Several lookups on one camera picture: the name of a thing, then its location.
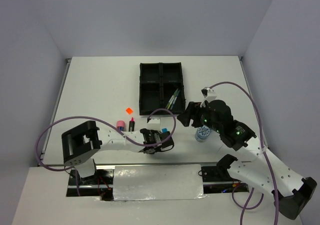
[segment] black tray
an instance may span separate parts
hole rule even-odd
[[[186,108],[181,62],[141,63],[139,114],[149,115],[156,109],[166,108],[176,89],[179,89],[179,94],[169,110],[173,114],[181,114]],[[167,113],[157,112],[157,115],[164,114]]]

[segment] orange sticky note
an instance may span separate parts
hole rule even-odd
[[[126,109],[126,112],[130,115],[130,114],[132,114],[134,111],[133,111],[130,107],[128,107],[128,108]]]

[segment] white wall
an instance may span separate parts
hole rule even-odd
[[[272,0],[31,0],[66,57],[243,55]]]
[[[0,18],[0,223],[9,225],[66,65],[30,0],[0,0]]]
[[[320,0],[273,0],[244,56],[272,150],[320,183]],[[320,221],[320,188],[302,211]]]

